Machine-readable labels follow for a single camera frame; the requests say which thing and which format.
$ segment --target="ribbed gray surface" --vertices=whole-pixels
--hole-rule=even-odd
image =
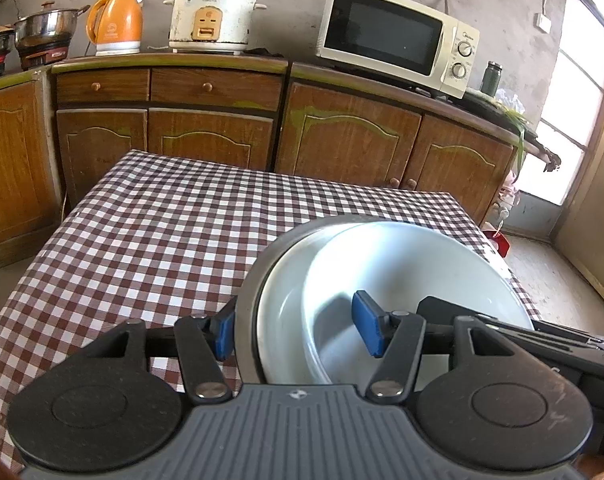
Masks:
[[[28,480],[87,478],[38,471]],[[153,457],[98,480],[579,480],[563,466],[530,476],[462,468],[422,441],[399,408],[362,400],[352,386],[256,386],[193,410]]]

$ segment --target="microwave knob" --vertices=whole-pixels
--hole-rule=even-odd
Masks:
[[[451,72],[453,73],[453,76],[458,79],[466,77],[466,67],[462,63],[455,63],[451,67]]]
[[[472,45],[468,41],[460,41],[457,45],[457,52],[464,57],[469,57],[472,54]]]

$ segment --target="microwave handle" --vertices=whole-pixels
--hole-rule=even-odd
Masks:
[[[444,82],[444,78],[447,76],[448,62],[453,50],[453,41],[456,35],[457,25],[447,27],[447,24],[443,23],[442,32],[439,35],[437,52],[435,53],[436,63],[433,66],[433,75],[437,74],[442,82]]]

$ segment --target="orange electric kettle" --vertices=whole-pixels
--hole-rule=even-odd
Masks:
[[[142,39],[142,0],[98,0],[86,19],[86,34],[97,46],[95,56],[137,54]]]

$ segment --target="brown and white tablecloth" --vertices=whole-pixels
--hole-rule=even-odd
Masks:
[[[129,317],[172,325],[214,313],[269,242],[313,218],[366,214],[440,231],[504,262],[447,193],[347,186],[130,152],[79,203],[0,312],[0,458],[22,466],[5,429],[12,397],[36,376]],[[510,274],[515,293],[538,317]],[[176,360],[153,373],[180,388]],[[240,380],[235,357],[223,365]]]

